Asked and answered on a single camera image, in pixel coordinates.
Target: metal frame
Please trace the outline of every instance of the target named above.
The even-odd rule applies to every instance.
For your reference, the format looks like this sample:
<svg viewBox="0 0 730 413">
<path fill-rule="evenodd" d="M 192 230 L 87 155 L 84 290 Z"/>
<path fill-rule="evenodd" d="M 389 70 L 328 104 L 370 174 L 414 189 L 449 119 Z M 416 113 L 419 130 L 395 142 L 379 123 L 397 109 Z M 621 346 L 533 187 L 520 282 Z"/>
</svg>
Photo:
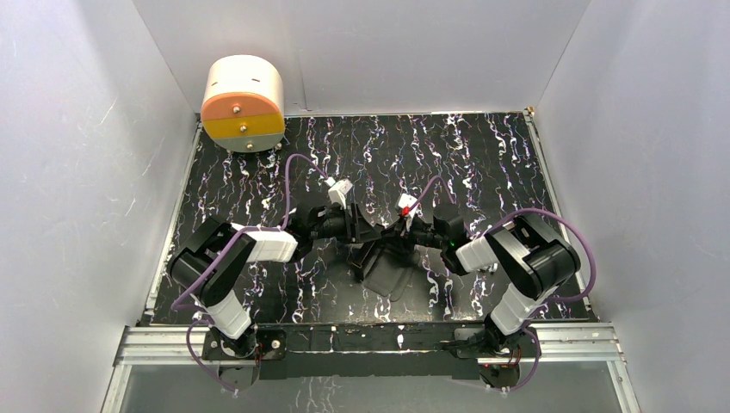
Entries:
<svg viewBox="0 0 730 413">
<path fill-rule="evenodd" d="M 560 214 L 560 207 L 555 196 L 554 187 L 545 163 L 540 138 L 535 130 L 534 113 L 531 108 L 523 111 L 529 129 L 529 138 L 535 147 L 538 163 L 545 178 L 547 191 L 553 202 L 554 210 Z M 152 314 L 155 301 L 158 297 L 160 282 L 162 281 L 163 269 L 167 255 L 170 250 L 172 238 L 176 225 L 177 214 L 183 203 L 185 195 L 184 183 L 189 179 L 192 163 L 197 152 L 198 142 L 201 136 L 201 124 L 195 132 L 193 148 L 188 160 L 188 174 L 183 181 L 180 197 L 175 204 L 170 220 L 167 238 L 165 239 L 162 254 L 160 256 L 158 270 L 154 274 L 152 287 L 147 297 L 145 314 Z M 561 225 L 563 236 L 568 239 L 566 228 Z M 577 275 L 578 286 L 585 289 L 582 277 Z M 590 309 L 590 302 L 586 298 L 584 303 Z M 616 336 L 613 325 L 610 323 L 534 323 L 532 327 L 537 332 L 540 340 L 542 357 L 540 362 L 579 362 L 579 361 L 605 361 L 607 363 L 611 380 L 616 391 L 616 396 L 624 413 L 640 412 L 639 404 L 634 395 L 633 387 L 628 379 L 626 361 L 621 346 Z M 193 365 L 195 361 L 190 357 L 185 336 L 188 328 L 182 326 L 152 326 L 127 328 L 122 337 L 121 345 L 114 361 L 114 371 L 104 399 L 102 413 L 112 413 L 121 410 L 122 402 L 127 390 L 132 368 L 139 365 L 169 366 L 169 365 Z M 200 354 L 207 328 L 197 327 L 191 331 L 190 341 L 193 350 Z M 524 358 L 524 361 L 534 361 L 534 358 Z M 501 358 L 479 358 L 479 363 L 488 364 L 504 362 Z M 211 366 L 236 366 L 255 367 L 254 361 L 205 361 Z"/>
<path fill-rule="evenodd" d="M 147 294 L 147 303 L 145 305 L 145 314 L 152 316 L 155 311 L 155 302 L 158 300 L 159 288 L 162 283 L 162 275 L 164 265 L 167 262 L 167 256 L 170 253 L 170 246 L 172 245 L 172 236 L 175 233 L 175 224 L 177 223 L 177 215 L 180 213 L 180 208 L 183 206 L 183 198 L 185 198 L 185 188 L 188 185 L 190 179 L 190 172 L 192 171 L 193 161 L 195 160 L 195 154 L 198 152 L 198 143 L 201 140 L 201 131 L 203 125 L 198 121 L 198 126 L 195 129 L 195 136 L 193 137 L 193 149 L 190 151 L 190 157 L 188 158 L 187 166 L 185 167 L 187 173 L 182 181 L 180 189 L 180 196 L 177 197 L 175 206 L 172 209 L 172 217 L 170 217 L 170 225 L 167 228 L 167 236 L 164 239 L 164 245 L 158 262 L 158 268 L 155 271 L 154 278 L 152 278 L 152 285 L 150 286 L 150 292 Z"/>
<path fill-rule="evenodd" d="M 555 213 L 563 216 L 563 214 L 560 212 L 560 205 L 558 203 L 558 197 L 555 194 L 555 188 L 553 187 L 553 180 L 550 179 L 550 172 L 548 171 L 547 167 L 548 165 L 545 162 L 545 153 L 542 151 L 540 136 L 537 134 L 537 129 L 535 128 L 535 112 L 533 112 L 532 108 L 527 108 L 523 110 L 523 115 L 525 117 L 525 123 L 527 123 L 527 128 L 529 131 L 529 140 L 532 142 L 532 145 L 535 148 L 537 163 L 540 165 L 542 177 L 545 179 L 547 193 L 550 195 L 550 200 L 553 202 L 553 209 L 555 210 Z M 563 238 L 565 238 L 566 241 L 570 243 L 568 231 L 563 224 L 560 224 L 560 233 L 562 233 Z M 580 272 L 575 273 L 575 278 L 578 282 L 578 288 L 580 288 L 580 291 L 585 290 L 585 283 L 583 282 L 583 277 L 580 275 Z M 591 309 L 591 302 L 588 300 L 588 297 L 585 297 L 583 299 L 583 303 L 585 304 L 585 308 L 587 310 Z"/>
<path fill-rule="evenodd" d="M 621 345 L 611 323 L 535 323 L 532 327 L 535 328 L 541 344 L 540 362 L 604 361 L 609 369 L 622 412 L 640 412 L 628 379 Z M 194 365 L 195 361 L 190 357 L 185 342 L 187 330 L 187 327 L 182 326 L 127 328 L 117 353 L 102 413 L 120 411 L 130 372 L 134 366 Z M 191 331 L 190 343 L 198 354 L 202 351 L 206 332 L 205 327 L 196 327 Z M 534 358 L 523 358 L 525 362 L 534 360 Z M 255 367 L 254 361 L 205 362 L 211 366 Z M 477 362 L 505 363 L 506 358 L 485 357 L 477 359 Z"/>
</svg>

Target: black marbled surface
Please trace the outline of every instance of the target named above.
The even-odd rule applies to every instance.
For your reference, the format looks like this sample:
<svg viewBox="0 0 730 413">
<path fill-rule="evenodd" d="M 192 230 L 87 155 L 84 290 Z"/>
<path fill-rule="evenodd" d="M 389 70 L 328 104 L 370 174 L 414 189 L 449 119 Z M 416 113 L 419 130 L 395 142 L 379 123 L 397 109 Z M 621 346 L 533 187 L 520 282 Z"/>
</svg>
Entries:
<svg viewBox="0 0 730 413">
<path fill-rule="evenodd" d="M 284 162 L 300 152 L 336 177 L 354 184 L 352 196 L 384 225 L 395 218 L 401 193 L 418 196 L 435 174 L 473 231 L 483 231 L 522 207 L 552 210 L 552 203 L 521 113 L 433 114 L 292 118 L 284 148 L 257 154 L 227 152 L 201 136 L 176 225 L 173 245 L 188 237 L 210 214 L 243 225 L 276 225 L 284 211 Z M 319 174 L 294 161 L 293 205 L 319 198 L 328 203 Z M 438 188 L 424 201 L 424 218 Z M 238 280 L 239 299 L 257 323 L 386 323 L 480 320 L 504 291 L 506 279 L 478 273 L 450 274 L 438 251 L 421 249 L 420 268 L 403 297 L 390 302 L 355 281 L 345 259 L 349 247 L 319 242 L 302 262 L 257 263 Z M 182 291 L 165 276 L 153 324 L 189 324 L 191 312 L 170 310 Z M 570 280 L 559 295 L 578 292 Z M 545 318 L 586 317 L 582 303 L 552 305 Z"/>
</svg>

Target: orange stripe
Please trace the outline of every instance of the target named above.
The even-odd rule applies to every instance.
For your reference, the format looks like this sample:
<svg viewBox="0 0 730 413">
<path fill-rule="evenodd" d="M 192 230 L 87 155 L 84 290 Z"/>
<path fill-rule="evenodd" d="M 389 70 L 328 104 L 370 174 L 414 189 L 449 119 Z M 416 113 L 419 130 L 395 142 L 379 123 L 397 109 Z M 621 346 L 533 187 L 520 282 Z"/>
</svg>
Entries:
<svg viewBox="0 0 730 413">
<path fill-rule="evenodd" d="M 233 113 L 233 107 L 241 111 Z M 203 102 L 202 120 L 242 118 L 260 114 L 278 114 L 279 108 L 269 98 L 250 92 L 228 92 L 211 97 Z"/>
<path fill-rule="evenodd" d="M 241 126 L 246 126 L 246 132 L 241 132 Z M 284 117 L 280 114 L 260 114 L 258 116 L 246 116 L 244 118 L 211 119 L 204 120 L 208 136 L 213 139 L 226 139 L 236 137 L 249 137 L 257 135 L 269 135 L 271 133 L 283 133 Z"/>
</svg>

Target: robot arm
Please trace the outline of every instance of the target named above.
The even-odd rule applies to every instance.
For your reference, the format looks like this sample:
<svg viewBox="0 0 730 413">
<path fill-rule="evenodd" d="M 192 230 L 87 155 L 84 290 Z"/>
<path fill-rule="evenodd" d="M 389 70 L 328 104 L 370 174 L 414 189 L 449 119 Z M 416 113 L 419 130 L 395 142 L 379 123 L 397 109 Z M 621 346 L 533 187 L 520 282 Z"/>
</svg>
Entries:
<svg viewBox="0 0 730 413">
<path fill-rule="evenodd" d="M 380 236 L 381 227 L 370 225 L 357 205 L 345 209 L 345 195 L 352 188 L 350 181 L 327 183 L 331 185 L 331 205 L 300 204 L 291 212 L 285 230 L 239 235 L 210 277 L 193 292 L 213 319 L 215 329 L 227 337 L 234 349 L 243 349 L 245 354 L 251 346 L 244 334 L 251 326 L 251 317 L 233 291 L 247 263 L 299 261 L 312 250 L 315 239 L 335 237 L 345 243 L 362 243 Z M 168 274 L 181 286 L 190 287 L 242 228 L 220 217 L 208 217 L 169 259 Z"/>
<path fill-rule="evenodd" d="M 535 310 L 580 270 L 573 247 L 536 215 L 517 216 L 474 240 L 449 245 L 442 258 L 449 270 L 460 275 L 498 264 L 510 278 L 507 290 L 485 320 L 483 335 L 461 343 L 492 354 L 511 348 Z"/>
<path fill-rule="evenodd" d="M 217 329 L 247 354 L 252 334 L 245 334 L 251 318 L 236 298 L 233 286 L 250 262 L 296 262 L 312 250 L 316 239 L 336 238 L 343 243 L 362 243 L 361 256 L 351 263 L 360 265 L 361 278 L 371 270 L 378 245 L 389 245 L 407 252 L 415 245 L 442 251 L 446 267 L 464 275 L 499 264 L 510 284 L 494 310 L 485 320 L 485 329 L 467 341 L 451 342 L 445 348 L 478 348 L 484 353 L 499 353 L 519 339 L 522 327 L 533 312 L 543 305 L 555 289 L 580 269 L 575 250 L 552 227 L 537 216 L 517 216 L 502 227 L 471 239 L 464 221 L 453 205 L 439 204 L 434 222 L 428 224 L 417 216 L 415 198 L 402 195 L 398 205 L 400 218 L 388 226 L 371 225 L 357 204 L 345 203 L 352 187 L 349 181 L 327 182 L 331 185 L 331 204 L 308 206 L 300 203 L 282 231 L 251 231 L 240 236 L 225 253 L 211 276 L 193 295 L 214 320 Z M 237 227 L 223 219 L 209 217 L 168 262 L 168 273 L 177 283 L 189 287 L 236 234 Z"/>
</svg>

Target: gray wall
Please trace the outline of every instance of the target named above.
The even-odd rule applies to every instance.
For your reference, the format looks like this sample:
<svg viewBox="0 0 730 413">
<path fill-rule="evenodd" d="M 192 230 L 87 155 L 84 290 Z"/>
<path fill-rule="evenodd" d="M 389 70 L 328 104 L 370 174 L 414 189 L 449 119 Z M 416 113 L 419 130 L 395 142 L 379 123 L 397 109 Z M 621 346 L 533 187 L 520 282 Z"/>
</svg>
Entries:
<svg viewBox="0 0 730 413">
<path fill-rule="evenodd" d="M 642 408 L 727 411 L 730 3 L 594 1 L 537 107 Z"/>
<path fill-rule="evenodd" d="M 256 54 L 302 115 L 535 105 L 589 0 L 134 2 L 193 109 L 215 60 Z"/>
<path fill-rule="evenodd" d="M 0 6 L 0 411 L 98 411 L 195 117 L 131 1 Z"/>
</svg>

